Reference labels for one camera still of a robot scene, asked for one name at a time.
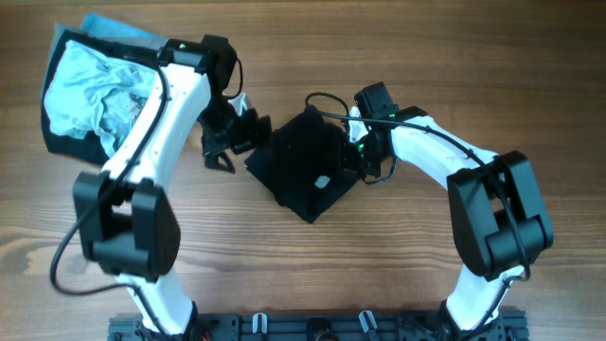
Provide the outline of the black t-shirt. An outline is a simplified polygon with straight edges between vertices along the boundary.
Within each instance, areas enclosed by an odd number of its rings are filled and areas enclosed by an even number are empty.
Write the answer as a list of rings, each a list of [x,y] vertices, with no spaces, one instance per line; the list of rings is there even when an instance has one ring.
[[[357,183],[339,165],[339,143],[346,138],[314,107],[307,108],[273,131],[270,142],[252,152],[245,165],[280,206],[312,224]]]

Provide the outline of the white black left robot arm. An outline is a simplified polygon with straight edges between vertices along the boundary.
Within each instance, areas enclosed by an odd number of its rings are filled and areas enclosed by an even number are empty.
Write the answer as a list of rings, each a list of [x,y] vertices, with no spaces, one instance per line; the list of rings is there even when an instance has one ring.
[[[144,340],[204,340],[195,303],[184,293],[173,264],[181,230],[167,191],[195,123],[203,128],[205,166],[233,172],[228,152],[240,154],[269,140],[268,117],[243,92],[224,89],[241,61],[228,40],[206,35],[199,43],[170,39],[150,56],[156,73],[151,95],[134,127],[101,173],[81,173],[73,188],[83,256],[115,277],[142,316],[132,336]]]

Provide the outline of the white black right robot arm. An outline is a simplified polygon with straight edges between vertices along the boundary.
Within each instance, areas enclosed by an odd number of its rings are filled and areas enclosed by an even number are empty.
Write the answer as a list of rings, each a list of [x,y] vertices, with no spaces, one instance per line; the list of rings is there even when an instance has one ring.
[[[554,232],[529,159],[477,148],[439,127],[418,107],[353,106],[343,118],[362,157],[382,152],[409,163],[446,189],[454,245],[463,262],[441,307],[442,332],[471,339],[492,327],[511,285],[550,248]]]

